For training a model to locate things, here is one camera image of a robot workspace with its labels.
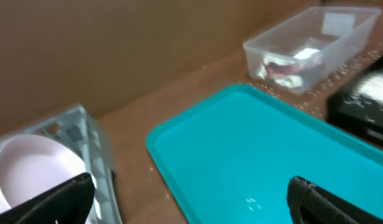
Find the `wooden table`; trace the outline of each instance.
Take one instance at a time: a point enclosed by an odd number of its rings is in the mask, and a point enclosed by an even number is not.
[[[295,96],[250,78],[244,51],[238,49],[100,119],[99,123],[111,141],[118,169],[115,190],[123,222],[187,223],[144,145],[148,132],[159,123],[237,83],[252,85],[324,119],[326,98],[382,54],[383,15],[366,49],[304,95]]]

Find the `black box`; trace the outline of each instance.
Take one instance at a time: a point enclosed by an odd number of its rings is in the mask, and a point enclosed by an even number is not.
[[[327,101],[331,124],[383,146],[383,56]]]

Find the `white label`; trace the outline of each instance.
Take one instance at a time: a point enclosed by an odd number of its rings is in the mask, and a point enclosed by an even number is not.
[[[355,15],[327,12],[324,16],[322,34],[343,37],[353,31]]]
[[[371,135],[372,137],[375,137],[377,139],[381,139],[383,140],[383,134],[377,132],[377,131],[373,131],[371,129],[368,129],[367,130],[367,134]]]

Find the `teal tray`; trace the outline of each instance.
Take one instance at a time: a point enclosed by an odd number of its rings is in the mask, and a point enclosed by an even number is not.
[[[154,128],[146,145],[189,223],[292,223],[302,176],[383,219],[383,152],[250,86]]]

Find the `dish rack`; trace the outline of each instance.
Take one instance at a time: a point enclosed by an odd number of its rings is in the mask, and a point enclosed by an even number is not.
[[[85,171],[91,173],[96,188],[88,221],[92,224],[122,224],[113,189],[113,175],[116,170],[110,146],[85,108],[81,105],[74,106],[4,138],[19,134],[48,137],[78,155],[85,163]]]

